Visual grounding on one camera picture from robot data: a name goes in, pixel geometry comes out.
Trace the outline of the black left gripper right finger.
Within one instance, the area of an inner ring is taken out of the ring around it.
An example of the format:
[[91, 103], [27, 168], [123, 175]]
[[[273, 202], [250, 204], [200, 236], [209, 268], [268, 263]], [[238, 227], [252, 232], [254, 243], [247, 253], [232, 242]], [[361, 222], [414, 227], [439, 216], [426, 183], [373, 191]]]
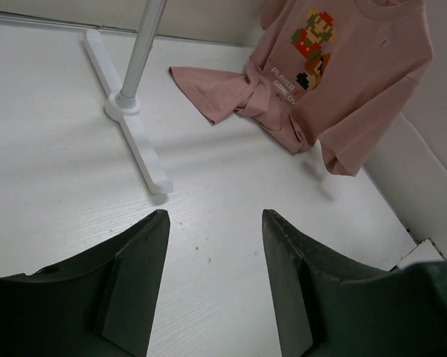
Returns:
[[383, 271], [274, 210], [262, 233], [283, 356], [447, 356], [447, 261]]

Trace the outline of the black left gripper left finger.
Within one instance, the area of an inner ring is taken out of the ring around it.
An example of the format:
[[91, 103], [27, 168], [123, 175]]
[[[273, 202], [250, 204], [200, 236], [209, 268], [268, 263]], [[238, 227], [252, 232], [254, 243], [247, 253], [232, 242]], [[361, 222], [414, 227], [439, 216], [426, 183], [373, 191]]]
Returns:
[[156, 210], [34, 274], [0, 277], [0, 356], [145, 356], [169, 237]]

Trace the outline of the pink printed t shirt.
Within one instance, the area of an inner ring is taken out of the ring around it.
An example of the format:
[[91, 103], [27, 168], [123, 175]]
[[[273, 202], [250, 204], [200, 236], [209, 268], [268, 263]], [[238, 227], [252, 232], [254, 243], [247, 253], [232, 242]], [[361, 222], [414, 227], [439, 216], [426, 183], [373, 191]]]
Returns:
[[321, 147], [327, 171], [355, 176], [433, 59], [423, 1], [267, 1], [243, 72], [172, 67], [211, 122], [258, 122], [290, 153]]

